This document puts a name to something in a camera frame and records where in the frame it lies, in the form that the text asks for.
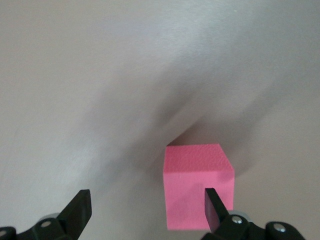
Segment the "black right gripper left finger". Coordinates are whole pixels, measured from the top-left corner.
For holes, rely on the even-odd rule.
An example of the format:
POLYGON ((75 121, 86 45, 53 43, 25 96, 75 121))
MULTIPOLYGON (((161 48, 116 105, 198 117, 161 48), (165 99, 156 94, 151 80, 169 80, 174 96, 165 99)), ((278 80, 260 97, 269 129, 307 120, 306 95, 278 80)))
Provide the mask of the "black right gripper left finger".
POLYGON ((21 233, 17 233, 12 226, 1 227, 0 238, 2 240, 77 240, 91 216, 91 192, 83 189, 57 217, 44 218, 21 233))

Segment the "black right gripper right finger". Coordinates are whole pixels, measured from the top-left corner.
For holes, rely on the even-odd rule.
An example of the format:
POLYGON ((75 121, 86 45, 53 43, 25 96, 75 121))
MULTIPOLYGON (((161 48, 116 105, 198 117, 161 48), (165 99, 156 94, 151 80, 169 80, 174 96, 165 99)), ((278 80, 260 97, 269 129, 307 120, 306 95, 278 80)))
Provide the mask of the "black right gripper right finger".
POLYGON ((292 225, 270 221, 261 228, 239 214, 227 211, 214 188, 204 192, 204 212, 210 229, 203 240, 304 240, 292 225))

